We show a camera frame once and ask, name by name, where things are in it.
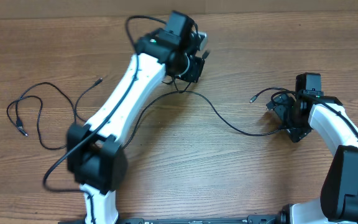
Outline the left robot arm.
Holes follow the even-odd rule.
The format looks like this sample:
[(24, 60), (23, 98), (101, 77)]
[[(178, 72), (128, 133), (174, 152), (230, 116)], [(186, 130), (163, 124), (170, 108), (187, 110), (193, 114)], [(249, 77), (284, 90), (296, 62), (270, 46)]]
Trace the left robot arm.
[(82, 223), (116, 223), (116, 190), (127, 170), (124, 140), (146, 99), (166, 76), (197, 82), (205, 59), (196, 53), (208, 36), (186, 14), (172, 11), (163, 28), (137, 41), (129, 66), (104, 105), (83, 126), (67, 132), (67, 168), (86, 205)]

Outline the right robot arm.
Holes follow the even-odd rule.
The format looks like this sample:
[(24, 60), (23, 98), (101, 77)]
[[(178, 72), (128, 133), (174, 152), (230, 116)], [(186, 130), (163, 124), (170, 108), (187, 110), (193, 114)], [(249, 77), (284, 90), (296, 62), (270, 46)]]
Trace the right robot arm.
[(267, 108), (276, 113), (292, 142), (317, 132), (333, 155), (320, 196), (287, 205), (277, 223), (358, 223), (358, 128), (341, 101), (321, 89), (321, 75), (296, 76), (293, 91), (279, 88)]

